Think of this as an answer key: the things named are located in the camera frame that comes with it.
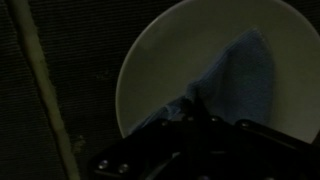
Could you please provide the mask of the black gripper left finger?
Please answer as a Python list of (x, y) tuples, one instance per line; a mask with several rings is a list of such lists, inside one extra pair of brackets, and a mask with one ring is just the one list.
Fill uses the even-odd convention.
[(176, 119), (160, 117), (95, 155), (89, 180), (146, 180), (188, 149), (184, 130), (193, 123), (193, 103), (178, 102)]

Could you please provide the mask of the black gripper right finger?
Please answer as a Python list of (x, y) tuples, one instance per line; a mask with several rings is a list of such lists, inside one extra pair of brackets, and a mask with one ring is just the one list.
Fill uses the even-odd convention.
[(195, 101), (208, 180), (320, 180), (319, 148), (248, 119), (231, 125)]

